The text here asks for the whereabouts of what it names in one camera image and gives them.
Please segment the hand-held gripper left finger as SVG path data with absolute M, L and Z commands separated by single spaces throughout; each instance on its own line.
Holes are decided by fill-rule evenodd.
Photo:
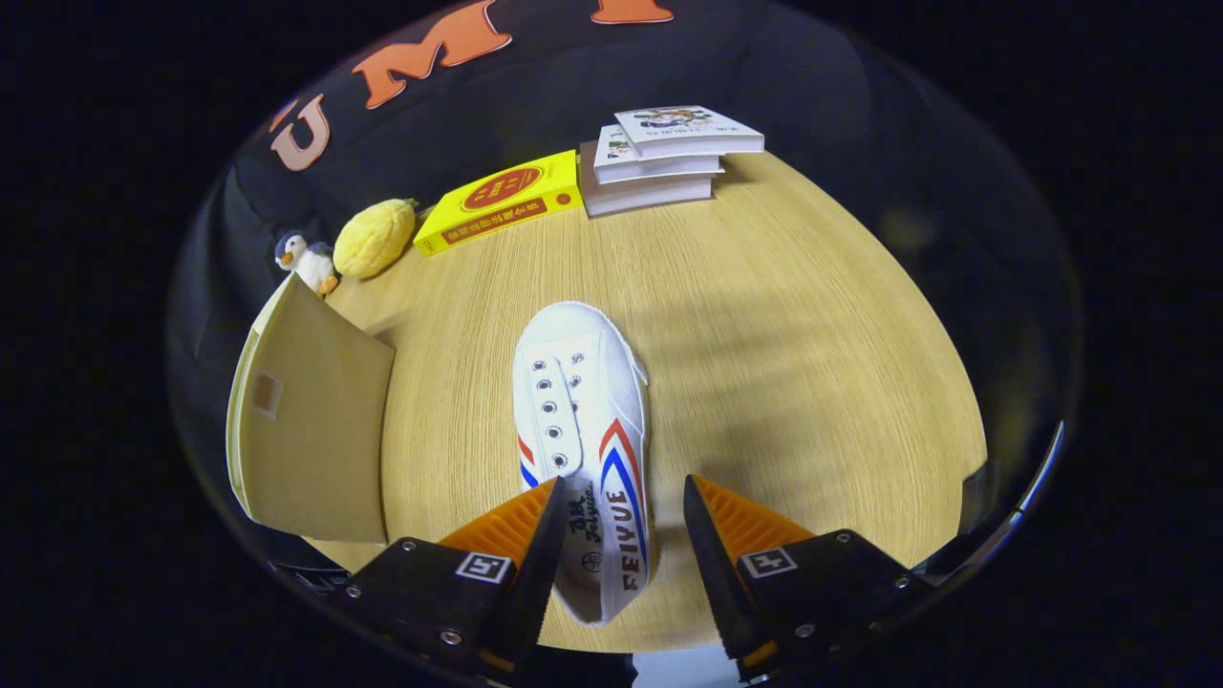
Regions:
M 402 536 L 331 593 L 331 613 L 446 675 L 508 679 L 545 622 L 565 495 L 554 478 L 437 543 Z

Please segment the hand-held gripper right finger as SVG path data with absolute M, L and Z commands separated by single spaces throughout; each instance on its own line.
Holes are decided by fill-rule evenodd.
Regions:
M 742 682 L 816 675 L 932 598 L 929 583 L 851 528 L 815 534 L 696 474 L 685 480 L 684 519 Z

